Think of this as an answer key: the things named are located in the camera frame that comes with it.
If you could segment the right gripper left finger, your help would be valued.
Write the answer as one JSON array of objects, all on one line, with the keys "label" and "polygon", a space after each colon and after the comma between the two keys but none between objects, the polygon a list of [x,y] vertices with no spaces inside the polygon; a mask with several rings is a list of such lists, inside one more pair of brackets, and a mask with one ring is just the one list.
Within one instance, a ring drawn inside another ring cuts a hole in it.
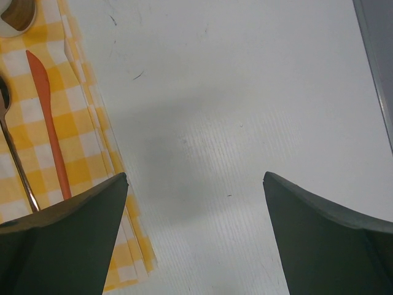
[{"label": "right gripper left finger", "polygon": [[1,224],[1,294],[102,294],[128,191],[125,173]]}]

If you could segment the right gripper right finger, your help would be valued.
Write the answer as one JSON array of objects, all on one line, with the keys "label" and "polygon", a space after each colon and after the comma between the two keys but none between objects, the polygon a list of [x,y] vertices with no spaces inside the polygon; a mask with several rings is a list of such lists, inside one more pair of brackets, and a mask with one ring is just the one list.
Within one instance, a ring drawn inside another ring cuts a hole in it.
[{"label": "right gripper right finger", "polygon": [[392,294],[392,223],[267,172],[263,188],[290,294]]}]

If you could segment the orange checkered cloth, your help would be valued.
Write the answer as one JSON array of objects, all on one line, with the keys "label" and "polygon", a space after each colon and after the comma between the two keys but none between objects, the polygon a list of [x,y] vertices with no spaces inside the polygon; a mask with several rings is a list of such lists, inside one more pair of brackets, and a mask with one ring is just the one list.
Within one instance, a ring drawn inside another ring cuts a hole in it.
[{"label": "orange checkered cloth", "polygon": [[[22,35],[1,38],[1,76],[11,106],[6,123],[39,206],[63,201],[26,50],[47,70],[51,107],[73,196],[123,172],[123,163],[91,64],[66,1],[37,1],[36,19]],[[1,223],[31,214],[1,130]],[[148,279],[154,251],[139,219],[131,185],[104,292]]]}]

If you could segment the copper spoon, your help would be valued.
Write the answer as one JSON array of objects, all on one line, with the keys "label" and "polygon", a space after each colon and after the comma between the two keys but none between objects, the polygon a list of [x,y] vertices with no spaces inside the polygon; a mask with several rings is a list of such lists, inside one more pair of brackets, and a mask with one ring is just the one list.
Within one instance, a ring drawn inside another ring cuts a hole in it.
[{"label": "copper spoon", "polygon": [[18,171],[19,177],[21,179],[22,186],[24,188],[25,194],[28,199],[28,203],[30,205],[30,208],[32,212],[38,212],[40,210],[39,204],[33,194],[33,190],[30,186],[30,183],[28,181],[27,175],[23,169],[23,165],[21,163],[21,160],[18,156],[17,148],[15,147],[14,141],[12,139],[12,135],[8,129],[7,123],[6,123],[6,114],[8,110],[11,107],[11,96],[10,96],[10,91],[7,86],[6,81],[4,80],[3,77],[1,77],[1,130],[3,132],[4,138],[6,140],[6,143],[8,145],[9,151],[11,153],[11,156],[13,158],[14,164],[16,166],[16,169]]}]

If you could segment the metal cup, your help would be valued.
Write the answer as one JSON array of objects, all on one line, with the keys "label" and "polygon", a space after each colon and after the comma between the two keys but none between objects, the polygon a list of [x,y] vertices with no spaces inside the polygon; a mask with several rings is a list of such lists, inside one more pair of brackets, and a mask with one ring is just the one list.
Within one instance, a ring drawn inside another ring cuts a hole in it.
[{"label": "metal cup", "polygon": [[1,0],[1,37],[16,37],[27,31],[36,17],[35,0]]}]

